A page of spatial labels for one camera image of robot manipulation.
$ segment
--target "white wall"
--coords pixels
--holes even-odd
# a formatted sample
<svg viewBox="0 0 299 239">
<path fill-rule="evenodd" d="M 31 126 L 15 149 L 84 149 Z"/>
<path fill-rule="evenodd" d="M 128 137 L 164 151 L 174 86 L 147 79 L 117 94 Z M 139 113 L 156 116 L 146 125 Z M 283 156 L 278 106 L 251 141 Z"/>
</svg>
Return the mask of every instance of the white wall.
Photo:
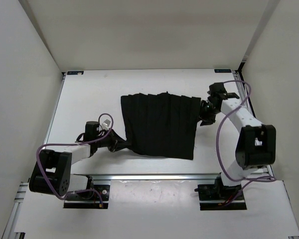
<svg viewBox="0 0 299 239">
<path fill-rule="evenodd" d="M 0 0 L 0 238 L 42 144 L 62 75 L 17 0 Z"/>
<path fill-rule="evenodd" d="M 243 75 L 256 116 L 277 129 L 274 172 L 283 179 L 299 225 L 299 0 L 281 0 Z"/>
<path fill-rule="evenodd" d="M 237 69 L 268 0 L 28 2 L 67 71 Z"/>
</svg>

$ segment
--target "black cover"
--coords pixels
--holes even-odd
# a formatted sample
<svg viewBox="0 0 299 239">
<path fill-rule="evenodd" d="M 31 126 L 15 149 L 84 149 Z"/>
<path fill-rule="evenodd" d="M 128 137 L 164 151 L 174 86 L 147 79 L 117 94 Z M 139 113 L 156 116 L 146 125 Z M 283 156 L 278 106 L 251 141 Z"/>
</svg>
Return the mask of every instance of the black cover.
<svg viewBox="0 0 299 239">
<path fill-rule="evenodd" d="M 193 159 L 200 98 L 139 93 L 122 96 L 121 106 L 130 150 Z"/>
</svg>

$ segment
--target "black fabric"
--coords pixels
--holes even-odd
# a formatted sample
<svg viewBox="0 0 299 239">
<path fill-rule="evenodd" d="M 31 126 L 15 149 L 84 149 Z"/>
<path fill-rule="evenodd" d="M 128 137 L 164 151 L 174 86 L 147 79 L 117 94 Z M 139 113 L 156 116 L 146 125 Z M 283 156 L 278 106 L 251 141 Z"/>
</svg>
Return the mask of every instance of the black fabric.
<svg viewBox="0 0 299 239">
<path fill-rule="evenodd" d="M 122 96 L 121 106 L 130 150 L 193 159 L 200 98 L 139 93 Z"/>
</svg>

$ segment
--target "black cloth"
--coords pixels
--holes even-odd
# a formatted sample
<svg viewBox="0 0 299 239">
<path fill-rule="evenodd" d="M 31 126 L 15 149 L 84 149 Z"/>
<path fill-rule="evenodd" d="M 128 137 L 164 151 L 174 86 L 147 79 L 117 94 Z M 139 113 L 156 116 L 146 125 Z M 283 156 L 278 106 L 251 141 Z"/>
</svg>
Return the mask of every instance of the black cloth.
<svg viewBox="0 0 299 239">
<path fill-rule="evenodd" d="M 139 93 L 121 96 L 121 107 L 130 150 L 193 159 L 200 98 Z"/>
</svg>

